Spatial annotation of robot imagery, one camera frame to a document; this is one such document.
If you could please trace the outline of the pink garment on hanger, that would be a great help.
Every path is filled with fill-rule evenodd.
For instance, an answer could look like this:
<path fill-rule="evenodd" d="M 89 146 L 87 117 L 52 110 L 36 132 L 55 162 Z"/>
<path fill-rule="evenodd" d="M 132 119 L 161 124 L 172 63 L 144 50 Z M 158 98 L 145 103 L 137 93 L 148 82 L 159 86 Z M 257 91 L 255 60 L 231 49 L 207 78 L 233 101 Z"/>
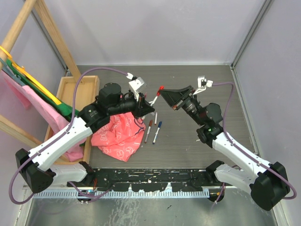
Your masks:
<path fill-rule="evenodd" d="M 41 142 L 48 126 L 56 134 L 69 123 L 29 86 L 21 87 L 4 71 L 0 72 L 0 114 Z"/>

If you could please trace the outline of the wooden clothes rack frame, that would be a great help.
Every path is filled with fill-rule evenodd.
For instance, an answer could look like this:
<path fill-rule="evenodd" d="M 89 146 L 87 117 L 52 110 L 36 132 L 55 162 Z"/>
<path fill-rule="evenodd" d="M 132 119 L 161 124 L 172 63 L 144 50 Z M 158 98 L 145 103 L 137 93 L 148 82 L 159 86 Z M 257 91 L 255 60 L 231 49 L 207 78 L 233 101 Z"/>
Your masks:
<path fill-rule="evenodd" d="M 68 47 L 63 40 L 61 33 L 50 14 L 49 9 L 46 6 L 46 3 L 43 0 L 26 0 L 18 13 L 15 21 L 13 22 L 10 30 L 5 36 L 2 44 L 0 45 L 0 57 L 3 60 L 6 60 L 10 56 L 10 51 L 12 50 L 17 38 L 19 37 L 25 22 L 27 21 L 29 14 L 32 10 L 35 9 L 38 13 L 38 16 L 42 20 L 43 25 L 46 28 L 46 31 L 50 35 L 51 40 L 53 41 L 55 47 L 57 48 L 59 54 L 63 58 L 63 62 L 67 66 L 67 69 L 70 70 L 72 74 L 72 79 L 77 81 L 80 76 L 78 67 L 76 66 L 73 57 L 71 56 Z M 16 126 L 14 123 L 6 119 L 5 117 L 0 117 L 0 129 L 7 134 L 18 139 L 22 143 L 28 145 L 29 147 L 36 147 L 40 145 L 41 142 L 27 133 L 25 130 Z"/>

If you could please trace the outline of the short white pen red tip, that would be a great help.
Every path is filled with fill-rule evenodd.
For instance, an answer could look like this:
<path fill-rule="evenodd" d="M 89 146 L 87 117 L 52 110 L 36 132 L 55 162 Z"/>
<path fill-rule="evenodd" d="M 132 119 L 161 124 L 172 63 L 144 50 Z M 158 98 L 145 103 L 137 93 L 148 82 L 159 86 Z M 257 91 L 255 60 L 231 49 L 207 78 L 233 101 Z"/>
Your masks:
<path fill-rule="evenodd" d="M 153 106 L 157 100 L 158 96 L 155 96 L 155 98 L 153 99 L 153 101 L 151 102 L 151 106 Z"/>

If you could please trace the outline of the aluminium corner profile left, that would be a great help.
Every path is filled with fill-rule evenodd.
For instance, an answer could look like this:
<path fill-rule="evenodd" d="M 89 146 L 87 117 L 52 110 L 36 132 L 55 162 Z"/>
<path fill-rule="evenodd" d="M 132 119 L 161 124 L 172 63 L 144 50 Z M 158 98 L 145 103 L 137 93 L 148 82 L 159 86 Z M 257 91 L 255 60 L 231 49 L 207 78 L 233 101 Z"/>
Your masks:
<path fill-rule="evenodd" d="M 70 75 L 69 67 L 66 63 L 68 60 L 68 47 L 44 0 L 36 1 L 32 9 L 32 16 L 63 67 L 64 76 Z"/>

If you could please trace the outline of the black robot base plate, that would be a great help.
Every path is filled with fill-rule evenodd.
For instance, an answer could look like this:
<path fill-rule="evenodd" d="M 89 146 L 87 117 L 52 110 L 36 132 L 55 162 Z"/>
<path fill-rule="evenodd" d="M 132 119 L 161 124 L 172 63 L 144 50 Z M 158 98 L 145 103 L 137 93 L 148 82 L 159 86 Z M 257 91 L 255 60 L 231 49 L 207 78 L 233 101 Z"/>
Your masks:
<path fill-rule="evenodd" d="M 204 169 L 94 169 L 91 181 L 75 182 L 76 187 L 93 187 L 97 191 L 116 192 L 165 191 L 196 192 L 205 187 L 221 187 Z"/>

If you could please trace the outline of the grey-blue hanger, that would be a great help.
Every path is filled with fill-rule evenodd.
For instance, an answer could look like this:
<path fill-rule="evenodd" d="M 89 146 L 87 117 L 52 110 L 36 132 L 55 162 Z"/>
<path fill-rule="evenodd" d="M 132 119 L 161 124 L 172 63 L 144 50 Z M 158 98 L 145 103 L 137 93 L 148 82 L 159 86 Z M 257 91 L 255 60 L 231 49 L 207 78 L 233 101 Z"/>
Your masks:
<path fill-rule="evenodd" d="M 12 79 L 14 80 L 17 84 L 20 86 L 25 86 L 25 84 L 22 82 L 21 77 L 18 75 L 15 75 L 11 69 L 8 67 L 7 63 L 0 58 L 0 62 L 2 63 L 2 70 Z"/>

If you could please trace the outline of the short white pen beside cloth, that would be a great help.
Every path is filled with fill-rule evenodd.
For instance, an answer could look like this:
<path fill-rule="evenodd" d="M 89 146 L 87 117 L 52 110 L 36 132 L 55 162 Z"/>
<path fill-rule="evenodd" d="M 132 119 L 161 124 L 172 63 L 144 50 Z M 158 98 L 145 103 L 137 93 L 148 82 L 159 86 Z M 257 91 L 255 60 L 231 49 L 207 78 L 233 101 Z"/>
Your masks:
<path fill-rule="evenodd" d="M 154 125 L 157 125 L 158 112 L 155 113 Z"/>

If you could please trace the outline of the green garment on hanger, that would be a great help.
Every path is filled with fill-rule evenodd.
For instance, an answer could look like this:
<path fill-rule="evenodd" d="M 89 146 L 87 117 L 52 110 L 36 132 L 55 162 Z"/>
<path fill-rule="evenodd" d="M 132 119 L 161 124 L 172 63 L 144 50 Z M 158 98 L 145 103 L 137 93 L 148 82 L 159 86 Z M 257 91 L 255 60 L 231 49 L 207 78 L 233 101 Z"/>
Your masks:
<path fill-rule="evenodd" d="M 42 98 L 45 102 L 50 104 L 59 114 L 61 114 L 68 122 L 71 121 L 71 115 L 72 115 L 72 107 L 70 105 L 67 105 L 66 103 L 61 102 L 61 104 L 56 104 L 51 98 L 46 96 L 39 88 L 37 88 L 28 78 L 26 78 L 23 74 L 21 74 L 13 65 L 12 62 L 8 59 L 6 61 L 6 64 L 10 68 L 10 70 L 13 72 L 13 74 L 25 85 L 28 85 L 32 90 L 35 91 L 35 93 Z"/>

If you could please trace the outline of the aluminium corner profile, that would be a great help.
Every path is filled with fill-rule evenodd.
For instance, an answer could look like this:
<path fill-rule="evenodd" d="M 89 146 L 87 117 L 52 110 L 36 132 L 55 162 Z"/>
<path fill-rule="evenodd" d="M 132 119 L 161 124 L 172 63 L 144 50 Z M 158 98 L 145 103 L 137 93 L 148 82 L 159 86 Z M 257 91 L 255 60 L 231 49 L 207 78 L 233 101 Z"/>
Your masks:
<path fill-rule="evenodd" d="M 32 16 L 63 67 L 64 76 L 70 75 L 69 67 L 66 63 L 68 60 L 68 47 L 44 0 L 36 1 L 32 9 Z"/>
<path fill-rule="evenodd" d="M 258 27 L 260 26 L 262 20 L 264 19 L 265 15 L 267 14 L 267 12 L 268 12 L 268 10 L 271 7 L 273 2 L 274 2 L 273 0 L 264 0 L 263 1 L 263 4 L 261 5 L 261 7 L 259 9 L 259 12 L 257 13 L 254 21 L 252 22 L 251 27 L 249 28 L 242 44 L 239 47 L 239 50 L 238 50 L 237 54 L 235 55 L 235 57 L 233 59 L 233 62 L 230 65 L 232 70 L 234 70 L 236 68 L 236 66 L 238 65 L 244 51 L 246 50 L 249 42 L 251 41 L 251 39 L 255 35 Z"/>

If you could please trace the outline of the coral patterned cloth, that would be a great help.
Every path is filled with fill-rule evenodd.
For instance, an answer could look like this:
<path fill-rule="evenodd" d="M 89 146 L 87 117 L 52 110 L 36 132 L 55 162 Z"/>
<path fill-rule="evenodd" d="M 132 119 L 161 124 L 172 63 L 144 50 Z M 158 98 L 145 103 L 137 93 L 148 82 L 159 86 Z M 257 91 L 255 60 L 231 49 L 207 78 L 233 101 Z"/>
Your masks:
<path fill-rule="evenodd" d="M 110 122 L 92 135 L 92 146 L 98 147 L 104 154 L 127 162 L 139 149 L 146 126 L 132 113 L 117 114 Z"/>

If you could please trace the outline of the aluminium corner profile right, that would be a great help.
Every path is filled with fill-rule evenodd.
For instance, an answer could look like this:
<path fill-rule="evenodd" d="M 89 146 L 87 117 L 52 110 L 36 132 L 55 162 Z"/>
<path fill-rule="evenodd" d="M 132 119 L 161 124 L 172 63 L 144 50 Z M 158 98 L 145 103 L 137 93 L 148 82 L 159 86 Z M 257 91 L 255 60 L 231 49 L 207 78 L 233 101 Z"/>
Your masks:
<path fill-rule="evenodd" d="M 232 70 L 234 70 L 236 68 L 236 66 L 238 65 L 244 51 L 246 50 L 249 42 L 251 41 L 251 39 L 255 35 L 258 27 L 260 26 L 262 20 L 264 19 L 265 15 L 267 14 L 267 12 L 268 12 L 268 10 L 271 7 L 273 2 L 274 2 L 273 0 L 264 0 L 263 1 L 263 4 L 261 5 L 261 7 L 259 9 L 259 12 L 257 13 L 254 21 L 252 22 L 251 27 L 249 28 L 242 44 L 239 47 L 239 50 L 238 50 L 237 54 L 235 55 L 235 57 L 233 59 L 233 62 L 230 65 Z"/>

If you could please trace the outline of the white pen brown cap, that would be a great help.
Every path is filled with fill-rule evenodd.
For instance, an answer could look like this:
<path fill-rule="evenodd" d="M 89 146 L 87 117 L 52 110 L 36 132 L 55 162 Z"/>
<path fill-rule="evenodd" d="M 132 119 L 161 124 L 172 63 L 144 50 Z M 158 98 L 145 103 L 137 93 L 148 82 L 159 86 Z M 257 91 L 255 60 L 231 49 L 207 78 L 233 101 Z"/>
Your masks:
<path fill-rule="evenodd" d="M 150 130 L 151 130 L 152 123 L 153 123 L 153 120 L 150 120 L 149 125 L 148 125 L 148 128 L 147 128 L 145 140 L 144 140 L 144 143 L 145 143 L 145 144 L 147 143 L 147 140 L 148 140 L 148 137 L 149 137 L 149 133 L 150 133 Z"/>

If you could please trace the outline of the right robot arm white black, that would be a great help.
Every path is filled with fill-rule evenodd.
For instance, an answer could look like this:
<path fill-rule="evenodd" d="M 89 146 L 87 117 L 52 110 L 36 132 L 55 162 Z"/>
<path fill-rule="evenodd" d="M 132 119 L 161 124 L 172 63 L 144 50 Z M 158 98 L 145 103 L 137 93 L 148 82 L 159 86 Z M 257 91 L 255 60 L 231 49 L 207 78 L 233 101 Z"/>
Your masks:
<path fill-rule="evenodd" d="M 290 192 L 285 167 L 270 163 L 237 142 L 219 123 L 223 120 L 218 104 L 201 106 L 192 86 L 183 89 L 162 89 L 159 94 L 173 110 L 183 109 L 199 126 L 200 141 L 227 156 L 239 166 L 233 169 L 222 161 L 206 168 L 207 182 L 235 186 L 250 194 L 263 210 L 269 211 Z"/>

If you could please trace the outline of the yellow hanger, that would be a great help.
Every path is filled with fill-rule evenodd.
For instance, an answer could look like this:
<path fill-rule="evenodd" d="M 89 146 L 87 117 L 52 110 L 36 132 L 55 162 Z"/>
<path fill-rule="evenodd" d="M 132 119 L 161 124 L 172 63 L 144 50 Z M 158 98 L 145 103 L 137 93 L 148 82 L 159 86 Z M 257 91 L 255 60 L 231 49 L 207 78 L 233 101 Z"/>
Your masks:
<path fill-rule="evenodd" d="M 28 78 L 43 94 L 50 98 L 55 104 L 60 105 L 62 102 L 56 98 L 51 92 L 49 92 L 41 83 L 39 83 L 34 77 L 32 77 L 24 67 L 20 67 L 12 58 L 9 52 L 7 52 L 2 46 L 0 49 L 8 56 L 8 59 L 12 62 L 12 66 Z"/>

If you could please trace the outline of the red pen cap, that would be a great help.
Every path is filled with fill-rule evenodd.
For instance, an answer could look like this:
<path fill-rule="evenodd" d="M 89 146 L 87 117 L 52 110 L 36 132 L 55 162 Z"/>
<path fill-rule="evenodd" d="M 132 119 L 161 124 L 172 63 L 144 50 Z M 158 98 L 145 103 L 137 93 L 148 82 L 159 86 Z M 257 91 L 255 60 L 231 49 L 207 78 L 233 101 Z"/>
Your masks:
<path fill-rule="evenodd" d="M 160 86 L 160 88 L 159 88 L 158 91 L 157 91 L 157 96 L 160 95 L 160 91 L 163 90 L 163 89 L 164 89 L 164 86 Z"/>

